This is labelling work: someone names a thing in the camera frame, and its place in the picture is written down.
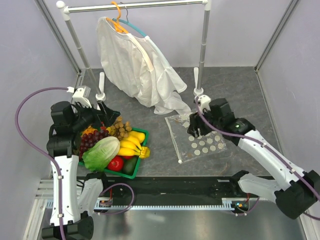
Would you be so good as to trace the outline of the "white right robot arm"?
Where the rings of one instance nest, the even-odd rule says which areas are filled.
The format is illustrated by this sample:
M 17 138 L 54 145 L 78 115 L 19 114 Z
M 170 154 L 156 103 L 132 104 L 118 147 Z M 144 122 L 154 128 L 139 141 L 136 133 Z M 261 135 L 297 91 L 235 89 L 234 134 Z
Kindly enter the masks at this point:
M 253 194 L 276 204 L 290 219 L 307 215 L 320 200 L 320 176 L 306 172 L 285 158 L 243 117 L 235 117 L 225 98 L 196 96 L 196 111 L 189 116 L 187 133 L 197 138 L 216 131 L 236 147 L 252 156 L 273 179 L 255 176 L 246 170 L 234 174 L 229 191 L 235 197 Z

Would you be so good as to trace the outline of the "clear dotted zip top bag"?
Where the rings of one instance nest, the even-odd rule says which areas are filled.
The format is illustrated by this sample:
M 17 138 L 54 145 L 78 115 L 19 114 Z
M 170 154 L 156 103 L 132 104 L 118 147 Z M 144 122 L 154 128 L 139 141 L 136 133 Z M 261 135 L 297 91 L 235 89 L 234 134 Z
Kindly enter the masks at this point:
M 168 126 L 179 164 L 218 154 L 227 149 L 223 137 L 216 131 L 199 137 L 194 137 L 187 133 L 190 120 L 186 114 L 166 117 L 165 122 Z

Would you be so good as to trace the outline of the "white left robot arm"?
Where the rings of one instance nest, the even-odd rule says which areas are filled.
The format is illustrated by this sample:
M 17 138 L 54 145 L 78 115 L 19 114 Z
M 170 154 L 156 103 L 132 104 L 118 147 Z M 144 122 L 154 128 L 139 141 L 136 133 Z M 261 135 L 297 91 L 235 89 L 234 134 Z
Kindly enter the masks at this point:
M 94 233 L 93 211 L 98 197 L 106 196 L 110 185 L 102 173 L 93 174 L 77 195 L 77 168 L 81 132 L 92 127 L 109 127 L 120 112 L 99 101 L 99 109 L 79 102 L 61 101 L 51 106 L 53 124 L 46 148 L 53 173 L 53 207 L 49 226 L 41 230 L 44 240 L 90 240 Z

